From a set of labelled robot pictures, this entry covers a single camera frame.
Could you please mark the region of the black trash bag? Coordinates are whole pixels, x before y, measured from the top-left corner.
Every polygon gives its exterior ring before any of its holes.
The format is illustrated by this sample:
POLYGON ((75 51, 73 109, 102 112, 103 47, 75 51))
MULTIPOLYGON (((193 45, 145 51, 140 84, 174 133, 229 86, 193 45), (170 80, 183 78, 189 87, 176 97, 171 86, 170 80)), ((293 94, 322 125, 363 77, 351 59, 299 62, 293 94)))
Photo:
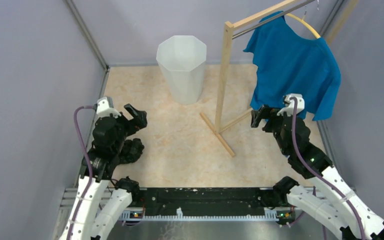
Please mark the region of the black trash bag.
POLYGON ((143 154, 145 146, 141 139, 127 139, 119 154, 119 164, 131 164, 137 162, 143 154))

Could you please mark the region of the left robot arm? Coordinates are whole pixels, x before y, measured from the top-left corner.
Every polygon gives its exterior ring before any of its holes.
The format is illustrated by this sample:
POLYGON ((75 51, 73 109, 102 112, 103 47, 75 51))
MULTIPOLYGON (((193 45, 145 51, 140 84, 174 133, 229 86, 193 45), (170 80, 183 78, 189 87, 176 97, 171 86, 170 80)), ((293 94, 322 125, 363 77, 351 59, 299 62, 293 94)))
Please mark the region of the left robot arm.
POLYGON ((124 109, 131 119, 117 111, 107 99, 101 99, 94 105, 80 106, 74 111, 73 121, 83 160, 74 204, 61 240, 105 240, 123 211, 140 202, 139 183, 127 176, 117 180, 109 201, 103 209, 99 209, 115 168, 137 162, 145 148, 139 138, 129 137, 147 127, 147 112, 131 104, 126 104, 124 109), (97 116, 89 150, 78 123, 78 112, 83 109, 94 110, 97 116))

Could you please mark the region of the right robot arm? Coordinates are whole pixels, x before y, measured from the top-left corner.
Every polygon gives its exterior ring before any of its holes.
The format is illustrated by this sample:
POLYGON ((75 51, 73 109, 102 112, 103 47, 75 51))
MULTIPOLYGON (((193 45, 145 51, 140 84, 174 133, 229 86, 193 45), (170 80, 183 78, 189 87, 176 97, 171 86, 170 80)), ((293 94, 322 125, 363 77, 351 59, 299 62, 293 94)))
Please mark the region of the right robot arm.
POLYGON ((288 163, 329 201, 306 193, 303 186, 285 176, 273 186, 273 200, 279 206, 292 205, 328 228, 339 240, 384 240, 384 219, 372 211, 344 181, 331 159, 310 142, 310 129, 290 106, 263 105, 251 111, 251 127, 266 123, 288 163))

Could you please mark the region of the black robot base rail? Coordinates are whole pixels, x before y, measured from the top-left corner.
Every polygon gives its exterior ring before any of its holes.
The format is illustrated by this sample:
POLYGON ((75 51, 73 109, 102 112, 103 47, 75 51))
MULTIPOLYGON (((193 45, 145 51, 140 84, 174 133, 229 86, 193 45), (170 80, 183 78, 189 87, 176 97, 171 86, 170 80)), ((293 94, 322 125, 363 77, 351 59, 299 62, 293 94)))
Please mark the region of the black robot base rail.
POLYGON ((119 221, 269 221, 293 223, 297 208, 271 187, 142 188, 119 221))

